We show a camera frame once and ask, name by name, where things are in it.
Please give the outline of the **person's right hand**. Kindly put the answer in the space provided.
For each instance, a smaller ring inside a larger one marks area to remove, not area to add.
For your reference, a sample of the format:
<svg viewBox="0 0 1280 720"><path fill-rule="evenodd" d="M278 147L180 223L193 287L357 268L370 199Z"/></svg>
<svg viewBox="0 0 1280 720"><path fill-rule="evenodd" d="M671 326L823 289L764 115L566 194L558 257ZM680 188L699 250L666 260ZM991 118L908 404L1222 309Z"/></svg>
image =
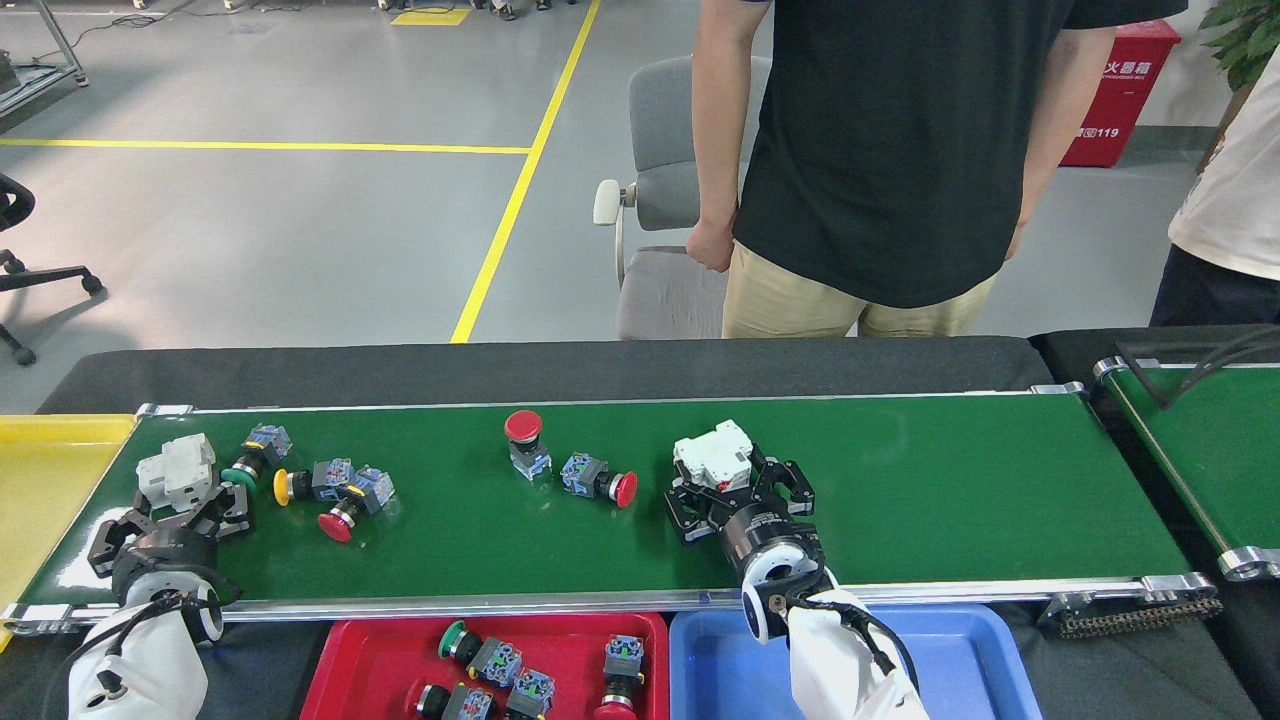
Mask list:
<svg viewBox="0 0 1280 720"><path fill-rule="evenodd" d="M708 270L727 272L735 247L733 220L733 214L699 218L685 243L686 254Z"/></svg>

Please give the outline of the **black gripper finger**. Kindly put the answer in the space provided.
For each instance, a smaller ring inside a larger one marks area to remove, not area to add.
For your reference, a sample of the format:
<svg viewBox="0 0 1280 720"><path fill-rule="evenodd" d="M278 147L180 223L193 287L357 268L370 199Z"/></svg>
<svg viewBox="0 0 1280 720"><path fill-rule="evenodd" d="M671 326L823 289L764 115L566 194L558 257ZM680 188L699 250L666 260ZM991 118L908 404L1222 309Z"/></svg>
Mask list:
<svg viewBox="0 0 1280 720"><path fill-rule="evenodd" d="M755 478L748 503L785 509L791 516L810 516L815 511L815 491L794 460L780 461L764 454L750 454Z"/></svg>
<svg viewBox="0 0 1280 720"><path fill-rule="evenodd" d="M140 509L129 509L116 520L101 523L88 552L88 562L95 575L99 579L110 577L116 559L125 552L127 539L132 536L147 536L155 529L156 521Z"/></svg>
<svg viewBox="0 0 1280 720"><path fill-rule="evenodd" d="M684 544L719 533L736 512L732 493L719 493L684 479L672 480L664 500L669 523Z"/></svg>
<svg viewBox="0 0 1280 720"><path fill-rule="evenodd" d="M233 482L221 482L206 500L183 514L183 528L211 541L248 532L252 527L250 491Z"/></svg>

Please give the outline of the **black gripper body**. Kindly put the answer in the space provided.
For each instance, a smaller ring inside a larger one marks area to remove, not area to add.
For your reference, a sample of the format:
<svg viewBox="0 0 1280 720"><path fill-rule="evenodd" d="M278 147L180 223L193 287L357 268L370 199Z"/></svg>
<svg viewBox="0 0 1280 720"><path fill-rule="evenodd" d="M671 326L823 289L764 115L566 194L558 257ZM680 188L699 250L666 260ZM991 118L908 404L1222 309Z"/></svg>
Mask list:
<svg viewBox="0 0 1280 720"><path fill-rule="evenodd" d="M216 584L218 542L184 527L159 527L127 543L113 564L111 591L125 603L128 591L159 573L188 573Z"/></svg>
<svg viewBox="0 0 1280 720"><path fill-rule="evenodd" d="M759 585L820 570L817 528L795 520L809 516L814 503L765 498L745 503L719 529L719 543L737 582Z"/></svg>

